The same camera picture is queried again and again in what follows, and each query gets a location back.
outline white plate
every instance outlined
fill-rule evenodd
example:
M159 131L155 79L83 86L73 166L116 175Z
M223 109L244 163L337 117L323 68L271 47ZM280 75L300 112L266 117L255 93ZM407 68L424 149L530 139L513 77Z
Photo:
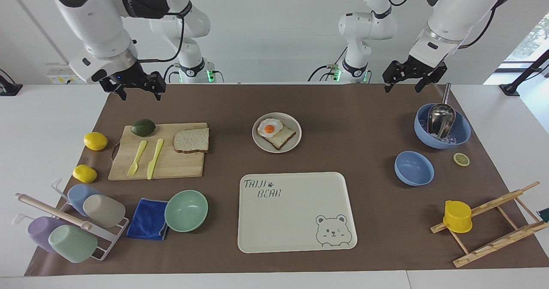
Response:
M238 247L242 252L345 250L356 243L341 174L251 174L241 179Z
M265 119L277 119L280 120L284 125L287 127L290 127L293 129L296 134L288 141L284 146L279 150L277 150L275 147L272 146L267 140L265 140L259 133L257 133L257 128L259 127L259 124L265 120ZM299 122L294 119L292 116L287 115L286 113L280 113L280 112L273 112L273 113L267 113L266 115L263 115L255 123L253 124L253 127L251 128L251 136L253 137L253 141L261 150L267 151L269 153L285 153L290 150L292 150L294 147L298 146L299 141L302 140L302 127L299 125Z

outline egg yolk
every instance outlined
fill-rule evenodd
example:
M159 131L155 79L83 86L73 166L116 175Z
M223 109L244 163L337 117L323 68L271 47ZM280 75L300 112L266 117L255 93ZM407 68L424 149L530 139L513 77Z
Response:
M275 132L275 127L273 125L267 125L263 128L263 131L265 131L265 133L273 133Z

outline purple cup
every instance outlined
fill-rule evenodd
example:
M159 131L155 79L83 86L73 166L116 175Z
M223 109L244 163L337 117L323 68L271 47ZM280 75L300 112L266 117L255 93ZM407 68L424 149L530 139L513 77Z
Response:
M38 246L40 246L40 248L43 248L49 253L56 253L56 251L50 246L48 238L53 230L63 225L66 225L66 223L62 220L42 216L31 221L27 227L27 233L31 239L38 244Z

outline brown paper tablecloth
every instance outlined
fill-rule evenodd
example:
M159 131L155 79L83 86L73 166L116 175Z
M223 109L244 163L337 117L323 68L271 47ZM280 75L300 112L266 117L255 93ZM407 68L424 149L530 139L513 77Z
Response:
M435 86L417 94L412 85L401 84L386 94L380 85L349 84L170 85L160 102L141 90L128 90L126 102L110 95L94 128L110 144L101 152L84 149L79 162L98 171L91 186L124 203L129 218L143 197L169 200L182 190L199 190L210 204L208 217L198 230L169 231L162 242L122 236L103 262L72 264L39 248L25 275L455 269L452 260L463 255L461 248L448 231L429 230L441 222L445 200L475 207L508 190L475 133L466 144L448 151L433 150L418 140L415 113L426 103L439 102L441 94L442 88ZM453 96L449 103L462 111ZM302 125L301 143L286 154L264 152L251 138L255 120L273 111L288 113ZM125 125L143 118L155 123L207 122L211 139L204 176L108 181L114 144ZM433 163L435 178L429 185L409 187L396 177L395 157L406 150L420 152ZM457 166L455 152L467 154L472 164ZM237 246L239 181L246 174L279 172L343 174L357 246L328 252L242 253ZM67 186L76 183L71 179ZM526 224L515 203L503 208L518 226ZM268 215L258 217L268 221ZM475 217L473 230L460 237L474 250L512 230L497 211L489 211ZM541 266L549 266L549 259L531 236L465 268Z

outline tree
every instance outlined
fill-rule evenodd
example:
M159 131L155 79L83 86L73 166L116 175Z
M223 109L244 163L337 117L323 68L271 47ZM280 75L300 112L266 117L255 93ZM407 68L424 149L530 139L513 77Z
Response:
M524 59L529 57L543 41L549 39L549 14L545 15L541 21L528 33L525 39L514 49L508 60Z

